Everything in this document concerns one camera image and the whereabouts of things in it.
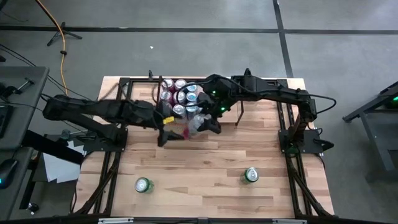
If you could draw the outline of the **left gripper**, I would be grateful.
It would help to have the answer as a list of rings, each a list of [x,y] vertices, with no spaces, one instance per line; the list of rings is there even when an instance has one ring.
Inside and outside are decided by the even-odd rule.
[[[173,116],[174,113],[166,103],[156,106],[148,101],[123,101],[123,124],[159,129],[157,138],[159,147],[163,147],[168,141],[184,140],[182,135],[162,129],[164,119]]]

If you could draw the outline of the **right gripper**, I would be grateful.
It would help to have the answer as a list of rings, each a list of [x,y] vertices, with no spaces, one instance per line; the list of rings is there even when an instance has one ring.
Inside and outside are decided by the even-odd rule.
[[[203,108],[205,114],[220,118],[238,101],[236,95],[239,93],[239,89],[240,87],[235,80],[212,74],[205,78],[203,92],[200,92],[197,96],[197,106]],[[220,134],[221,125],[214,118],[204,119],[198,131],[211,131]]]

